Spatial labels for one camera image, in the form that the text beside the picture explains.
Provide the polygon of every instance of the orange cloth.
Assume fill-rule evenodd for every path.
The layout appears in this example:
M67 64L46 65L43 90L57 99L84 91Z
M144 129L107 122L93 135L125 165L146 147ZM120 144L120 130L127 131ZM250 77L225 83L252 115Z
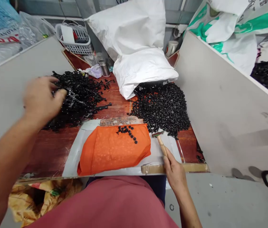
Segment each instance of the orange cloth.
M96 127L83 145L77 173L88 176L107 170L133 167L151 155L151 139L147 124L131 125L129 133L116 134L118 126Z

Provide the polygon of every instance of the yellow bag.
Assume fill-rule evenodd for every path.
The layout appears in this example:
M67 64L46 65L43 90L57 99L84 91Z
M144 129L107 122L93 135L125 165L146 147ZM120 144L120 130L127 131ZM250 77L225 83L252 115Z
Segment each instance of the yellow bag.
M81 189L80 179L14 185L8 199L8 206L13 212L15 222L22 222L21 227L25 227L55 208L63 200L80 192Z

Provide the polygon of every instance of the red wooden board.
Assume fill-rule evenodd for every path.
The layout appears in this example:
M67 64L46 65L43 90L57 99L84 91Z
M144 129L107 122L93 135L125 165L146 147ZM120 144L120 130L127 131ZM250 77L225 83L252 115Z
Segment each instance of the red wooden board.
M67 51L64 51L64 53L75 68L84 70L89 67L88 64L81 61L73 54L70 54ZM107 78L107 80L113 79L115 80L115 83L110 83L110 89L103 90L102 97L106 98L107 101L102 101L98 104L101 106L111 102L112 106L95 114L95 119L126 117L127 113L131 111L132 103L125 100L119 93L119 87L115 76L111 74L111 76ZM30 163L27 165L21 176L23 177L26 175L31 178L61 176L69 151L78 131L79 127L61 129L59 133L45 130L40 131L33 147ZM192 128L190 127L187 131L179 132L178 138L179 143L177 143L177 145L178 147L181 147L184 155L182 156L180 152L182 160L186 163L198 163L196 156L199 155L202 158L203 156L196 150L197 140Z

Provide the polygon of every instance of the white cardboard partition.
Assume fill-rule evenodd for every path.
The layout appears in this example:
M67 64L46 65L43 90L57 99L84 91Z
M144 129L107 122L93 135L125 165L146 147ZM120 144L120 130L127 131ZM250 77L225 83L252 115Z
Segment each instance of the white cardboard partition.
M176 65L192 128L211 172L268 170L268 90L191 32Z
M0 65L0 137L23 113L23 93L36 77L73 71L56 37L44 39Z

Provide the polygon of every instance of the plastic basket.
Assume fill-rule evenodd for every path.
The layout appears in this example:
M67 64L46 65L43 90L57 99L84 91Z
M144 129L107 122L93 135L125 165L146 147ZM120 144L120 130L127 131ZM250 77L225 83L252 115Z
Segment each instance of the plastic basket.
M62 32L61 32L61 25L66 25L68 27L71 27L73 31L78 36L79 40L86 41L87 43L66 43L62 40ZM91 39L90 36L87 34L87 30L85 27L79 25L79 24L57 24L55 26L56 31L56 37L57 39L67 48L70 52L74 54L81 54L81 55L90 55L93 54L92 46L91 46Z

